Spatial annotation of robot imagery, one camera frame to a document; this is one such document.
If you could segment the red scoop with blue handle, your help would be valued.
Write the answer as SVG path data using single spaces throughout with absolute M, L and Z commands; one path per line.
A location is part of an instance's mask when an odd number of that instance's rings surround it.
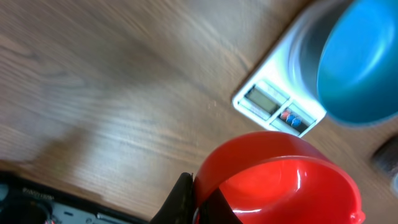
M 219 188 L 242 223 L 365 221 L 355 181 L 305 140 L 277 131 L 231 139 L 203 162 L 195 208 Z

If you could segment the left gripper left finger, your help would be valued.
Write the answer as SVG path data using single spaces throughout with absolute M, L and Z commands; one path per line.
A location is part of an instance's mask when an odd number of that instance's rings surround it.
M 193 176 L 180 175 L 150 224 L 192 224 L 194 215 Z

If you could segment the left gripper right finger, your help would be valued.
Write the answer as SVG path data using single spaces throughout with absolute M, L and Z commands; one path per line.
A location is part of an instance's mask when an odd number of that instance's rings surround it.
M 201 204 L 197 215 L 198 224 L 243 224 L 234 214 L 222 191 L 217 188 Z

